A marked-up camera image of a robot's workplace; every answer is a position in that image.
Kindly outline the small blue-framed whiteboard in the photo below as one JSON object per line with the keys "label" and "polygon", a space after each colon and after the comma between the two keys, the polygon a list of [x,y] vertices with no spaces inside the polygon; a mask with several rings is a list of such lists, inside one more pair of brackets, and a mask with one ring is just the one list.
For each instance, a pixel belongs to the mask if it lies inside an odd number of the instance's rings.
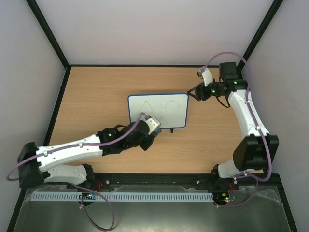
{"label": "small blue-framed whiteboard", "polygon": [[162,129],[181,129],[187,124],[189,96],[186,93],[129,95],[127,102],[130,122],[145,113],[157,119]]}

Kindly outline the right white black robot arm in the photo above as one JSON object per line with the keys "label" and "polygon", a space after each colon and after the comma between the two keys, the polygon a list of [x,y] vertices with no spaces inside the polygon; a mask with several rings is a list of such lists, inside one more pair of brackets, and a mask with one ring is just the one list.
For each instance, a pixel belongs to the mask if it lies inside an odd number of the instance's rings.
{"label": "right white black robot arm", "polygon": [[254,176],[253,171],[260,170],[266,171],[267,175],[258,178],[258,181],[268,181],[279,139],[263,125],[252,101],[249,84],[240,78],[236,64],[221,63],[219,81],[213,79],[206,67],[201,68],[197,75],[202,82],[187,92],[189,96],[197,101],[225,97],[225,107],[234,110],[242,133],[242,141],[234,150],[232,158],[212,169],[211,185],[215,189],[222,189],[228,179],[236,183],[238,178]]}

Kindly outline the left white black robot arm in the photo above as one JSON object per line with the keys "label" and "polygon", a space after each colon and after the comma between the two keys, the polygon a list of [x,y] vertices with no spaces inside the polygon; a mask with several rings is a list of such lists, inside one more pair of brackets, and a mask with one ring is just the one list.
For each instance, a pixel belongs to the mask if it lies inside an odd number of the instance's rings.
{"label": "left white black robot arm", "polygon": [[19,186],[21,189],[29,189],[48,182],[75,185],[93,182],[94,173],[90,165],[67,164],[86,158],[119,154],[138,146],[146,151],[160,132],[160,123],[148,118],[128,126],[105,128],[66,144],[37,147],[34,142],[27,143],[17,158]]}

